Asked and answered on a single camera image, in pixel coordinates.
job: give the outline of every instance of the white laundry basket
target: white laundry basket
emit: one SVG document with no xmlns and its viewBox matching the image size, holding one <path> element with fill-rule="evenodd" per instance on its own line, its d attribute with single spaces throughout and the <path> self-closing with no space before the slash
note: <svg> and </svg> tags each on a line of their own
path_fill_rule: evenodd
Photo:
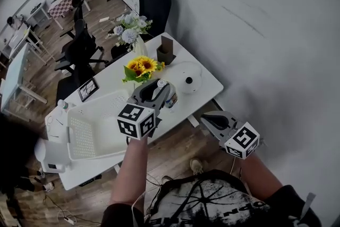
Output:
<svg viewBox="0 0 340 227">
<path fill-rule="evenodd" d="M 129 98 L 126 90 L 99 97 L 67 112 L 70 159 L 97 159 L 124 153 L 126 138 L 117 119 Z"/>
</svg>

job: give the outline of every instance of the sunflower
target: sunflower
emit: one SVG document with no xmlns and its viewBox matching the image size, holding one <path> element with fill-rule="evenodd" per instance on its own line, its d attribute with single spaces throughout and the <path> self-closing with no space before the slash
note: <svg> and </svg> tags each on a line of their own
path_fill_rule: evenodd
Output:
<svg viewBox="0 0 340 227">
<path fill-rule="evenodd" d="M 137 74 L 137 77 L 136 78 L 139 78 L 141 77 L 142 75 L 144 75 L 146 72 L 145 68 L 142 67 L 142 66 L 138 66 L 136 69 L 134 69 L 134 71 L 136 72 Z"/>
<path fill-rule="evenodd" d="M 127 68 L 130 68 L 130 69 L 133 69 L 133 70 L 136 70 L 139 68 L 139 62 L 136 61 L 136 60 L 131 60 L 129 61 L 128 65 L 126 66 Z"/>
<path fill-rule="evenodd" d="M 157 69 L 157 61 L 150 59 L 149 57 L 143 56 L 139 63 L 142 64 L 146 72 L 154 72 Z"/>
</svg>

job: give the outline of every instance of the green leaf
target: green leaf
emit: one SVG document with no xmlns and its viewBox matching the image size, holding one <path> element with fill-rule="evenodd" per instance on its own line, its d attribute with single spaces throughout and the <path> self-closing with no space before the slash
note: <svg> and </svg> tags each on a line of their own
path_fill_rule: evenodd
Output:
<svg viewBox="0 0 340 227">
<path fill-rule="evenodd" d="M 136 72 L 133 69 L 127 68 L 126 66 L 124 66 L 124 72 L 127 79 L 133 80 L 137 77 Z"/>
</svg>

